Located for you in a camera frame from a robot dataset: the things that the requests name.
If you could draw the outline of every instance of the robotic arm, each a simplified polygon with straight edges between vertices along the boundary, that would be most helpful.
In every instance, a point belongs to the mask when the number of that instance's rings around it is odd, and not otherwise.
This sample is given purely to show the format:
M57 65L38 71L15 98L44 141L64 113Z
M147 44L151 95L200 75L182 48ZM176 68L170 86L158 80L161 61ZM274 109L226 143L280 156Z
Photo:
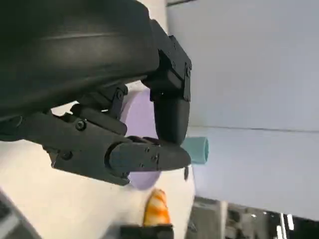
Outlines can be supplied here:
M53 168L126 185L190 164L191 61L135 0L9 1L0 9L0 140L43 145ZM126 83L151 90L159 139L125 137ZM72 114L56 107L77 101Z

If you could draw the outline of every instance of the blue cylindrical object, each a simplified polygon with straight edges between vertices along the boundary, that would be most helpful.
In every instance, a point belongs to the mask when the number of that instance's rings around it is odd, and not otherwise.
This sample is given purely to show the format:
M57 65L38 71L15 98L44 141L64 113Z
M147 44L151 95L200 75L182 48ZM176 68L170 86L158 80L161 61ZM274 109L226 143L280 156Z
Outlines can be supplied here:
M188 152L191 163L205 164L207 162L209 143L206 137L187 137L181 147Z

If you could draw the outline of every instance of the orange striped object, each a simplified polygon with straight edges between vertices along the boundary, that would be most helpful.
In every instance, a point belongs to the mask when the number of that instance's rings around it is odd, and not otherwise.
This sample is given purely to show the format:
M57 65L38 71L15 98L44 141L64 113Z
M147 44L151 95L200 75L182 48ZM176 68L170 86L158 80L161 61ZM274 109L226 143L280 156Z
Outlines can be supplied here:
M155 189L146 205L143 226L162 224L170 224L166 194L160 189Z

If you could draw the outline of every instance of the gray wall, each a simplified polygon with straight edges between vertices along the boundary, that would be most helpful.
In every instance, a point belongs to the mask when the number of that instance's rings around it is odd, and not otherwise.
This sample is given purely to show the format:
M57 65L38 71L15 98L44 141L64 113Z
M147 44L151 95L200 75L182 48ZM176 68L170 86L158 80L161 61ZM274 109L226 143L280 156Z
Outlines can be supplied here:
M194 65L191 125L319 130L318 9L317 0L169 7L169 30Z
M194 167L197 195L319 220L318 9L316 0L168 8L193 62L190 125L200 127L188 134L210 141L208 163Z

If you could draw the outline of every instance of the lavender plate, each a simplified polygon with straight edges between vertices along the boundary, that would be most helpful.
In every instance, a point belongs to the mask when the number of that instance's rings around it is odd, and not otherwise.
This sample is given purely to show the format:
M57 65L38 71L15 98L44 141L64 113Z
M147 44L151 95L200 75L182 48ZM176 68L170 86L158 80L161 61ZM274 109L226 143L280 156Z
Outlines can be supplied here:
M122 107L121 121L127 127L127 136L157 138L154 107L150 102L150 91L129 92ZM160 176L160 171L155 172L131 172L128 176L130 184L139 190L151 188Z

